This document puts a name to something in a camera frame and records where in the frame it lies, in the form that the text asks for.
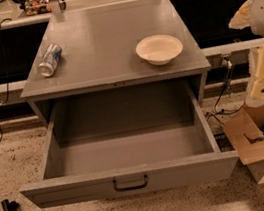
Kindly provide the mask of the grey top drawer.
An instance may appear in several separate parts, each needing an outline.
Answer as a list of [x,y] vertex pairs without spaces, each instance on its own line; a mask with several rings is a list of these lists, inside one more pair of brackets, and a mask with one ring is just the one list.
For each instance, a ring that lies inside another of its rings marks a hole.
[[[225,180],[238,159],[183,78],[68,97],[50,116],[41,180],[20,190],[42,208]],[[113,189],[144,175],[143,189]]]

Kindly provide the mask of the grey metal cabinet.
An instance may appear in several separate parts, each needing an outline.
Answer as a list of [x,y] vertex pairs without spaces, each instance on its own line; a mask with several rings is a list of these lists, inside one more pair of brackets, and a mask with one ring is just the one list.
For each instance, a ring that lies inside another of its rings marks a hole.
[[[160,34],[176,37],[184,47],[169,64],[150,65],[135,48],[143,38]],[[21,94],[43,122],[48,111],[38,108],[41,100],[177,76],[198,76],[190,85],[203,99],[210,63],[169,0],[128,0],[55,14],[43,36]],[[37,68],[52,43],[62,54],[46,78]]]

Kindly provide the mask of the white ceramic bowl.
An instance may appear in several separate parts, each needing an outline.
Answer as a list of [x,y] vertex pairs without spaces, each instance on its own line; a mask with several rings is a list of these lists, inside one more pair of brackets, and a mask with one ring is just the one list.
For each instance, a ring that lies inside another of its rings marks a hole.
[[160,34],[143,38],[138,42],[135,51],[150,64],[163,66],[179,56],[183,47],[176,37]]

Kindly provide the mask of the colourful items on shelf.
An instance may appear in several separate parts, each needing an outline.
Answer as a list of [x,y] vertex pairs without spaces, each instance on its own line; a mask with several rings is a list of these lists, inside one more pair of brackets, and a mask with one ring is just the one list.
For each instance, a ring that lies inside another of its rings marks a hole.
[[51,12],[49,0],[24,0],[24,8],[29,16]]

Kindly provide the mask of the silver blue soda can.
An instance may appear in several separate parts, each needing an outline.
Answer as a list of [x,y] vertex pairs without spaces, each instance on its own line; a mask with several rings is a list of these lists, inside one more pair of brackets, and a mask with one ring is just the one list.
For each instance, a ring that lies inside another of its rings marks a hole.
[[61,58],[61,54],[62,51],[60,46],[53,43],[48,45],[46,52],[37,68],[37,71],[40,73],[40,75],[46,78],[53,76]]

